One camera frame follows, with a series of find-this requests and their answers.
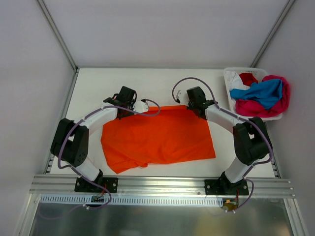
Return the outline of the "orange t shirt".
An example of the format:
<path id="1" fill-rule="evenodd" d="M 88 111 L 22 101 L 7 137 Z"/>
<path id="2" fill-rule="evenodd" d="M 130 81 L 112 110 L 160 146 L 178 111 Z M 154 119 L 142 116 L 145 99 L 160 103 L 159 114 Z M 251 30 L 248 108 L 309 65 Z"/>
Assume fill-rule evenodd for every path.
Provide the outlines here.
<path id="1" fill-rule="evenodd" d="M 109 168 L 120 174 L 150 164 L 166 165 L 216 157 L 208 122 L 186 106 L 151 107 L 144 116 L 115 119 L 102 128 Z"/>

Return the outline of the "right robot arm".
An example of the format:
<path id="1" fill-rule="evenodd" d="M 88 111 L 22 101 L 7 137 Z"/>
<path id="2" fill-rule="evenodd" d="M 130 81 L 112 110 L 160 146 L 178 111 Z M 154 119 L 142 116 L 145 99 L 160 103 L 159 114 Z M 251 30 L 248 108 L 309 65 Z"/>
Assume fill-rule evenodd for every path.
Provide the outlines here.
<path id="1" fill-rule="evenodd" d="M 250 193 L 245 176 L 259 160 L 273 153 L 263 120 L 259 117 L 240 117 L 218 107 L 214 100 L 206 99 L 200 87 L 188 89 L 187 94 L 189 110 L 200 118 L 216 123 L 233 135 L 236 157 L 218 179 L 204 181 L 206 195 L 248 196 Z"/>

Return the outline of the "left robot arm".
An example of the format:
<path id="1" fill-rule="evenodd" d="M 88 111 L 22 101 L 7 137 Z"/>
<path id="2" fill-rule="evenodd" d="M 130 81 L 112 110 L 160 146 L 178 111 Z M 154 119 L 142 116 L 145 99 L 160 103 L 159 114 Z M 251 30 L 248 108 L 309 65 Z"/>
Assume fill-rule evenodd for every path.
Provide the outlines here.
<path id="1" fill-rule="evenodd" d="M 57 157 L 59 169 L 71 168 L 79 176 L 80 191 L 95 193 L 106 187 L 102 170 L 88 157 L 89 136 L 110 121 L 131 116 L 136 100 L 136 91 L 123 86 L 96 110 L 77 120 L 63 118 L 59 121 L 50 152 Z"/>

